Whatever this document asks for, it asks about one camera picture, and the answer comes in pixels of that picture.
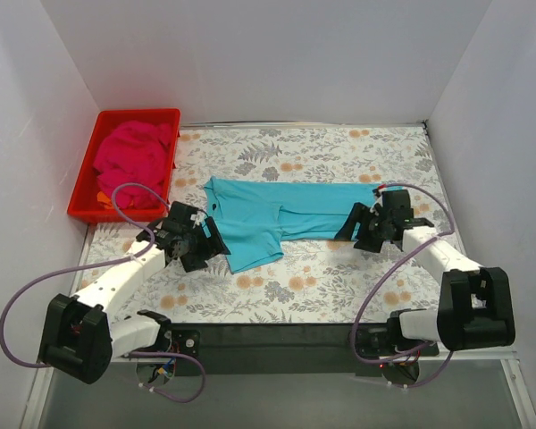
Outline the turquoise t shirt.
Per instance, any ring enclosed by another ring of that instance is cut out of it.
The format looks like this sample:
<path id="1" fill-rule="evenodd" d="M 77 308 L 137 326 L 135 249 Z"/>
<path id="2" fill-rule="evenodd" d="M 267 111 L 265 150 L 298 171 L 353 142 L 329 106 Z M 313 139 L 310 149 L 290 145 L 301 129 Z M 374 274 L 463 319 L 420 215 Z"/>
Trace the turquoise t shirt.
<path id="1" fill-rule="evenodd" d="M 376 183 L 231 181 L 204 185 L 211 215 L 230 253 L 232 273 L 270 264 L 290 240 L 332 240 L 353 205 L 375 201 Z"/>

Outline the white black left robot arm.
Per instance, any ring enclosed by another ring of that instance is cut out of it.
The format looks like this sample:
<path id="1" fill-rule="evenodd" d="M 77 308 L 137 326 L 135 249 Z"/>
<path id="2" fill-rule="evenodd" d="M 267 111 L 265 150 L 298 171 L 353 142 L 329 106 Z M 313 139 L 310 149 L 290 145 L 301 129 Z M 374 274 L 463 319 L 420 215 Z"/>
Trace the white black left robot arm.
<path id="1" fill-rule="evenodd" d="M 186 272 L 193 272 L 229 252 L 211 216 L 194 206 L 172 203 L 165 217 L 137 235 L 123 262 L 73 296 L 59 294 L 50 301 L 39 361 L 91 384 L 114 358 L 137 350 L 155 358 L 165 356 L 173 344 L 168 317 L 140 310 L 117 322 L 116 313 L 171 261 L 178 260 Z"/>

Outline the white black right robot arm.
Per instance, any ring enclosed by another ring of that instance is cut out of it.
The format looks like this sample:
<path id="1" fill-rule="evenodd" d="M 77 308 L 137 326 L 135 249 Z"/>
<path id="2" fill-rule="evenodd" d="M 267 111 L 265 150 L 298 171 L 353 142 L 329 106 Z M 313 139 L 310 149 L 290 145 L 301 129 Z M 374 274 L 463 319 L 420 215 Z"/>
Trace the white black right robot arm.
<path id="1" fill-rule="evenodd" d="M 413 259 L 440 286 L 435 310 L 405 309 L 384 324 L 355 321 L 348 336 L 359 360 L 383 363 L 440 343 L 449 351 L 507 347 L 515 341 L 509 279 L 499 267 L 484 267 L 445 241 L 429 220 L 415 216 L 406 189 L 381 185 L 372 206 L 353 205 L 337 240 L 378 253 L 389 242 Z"/>

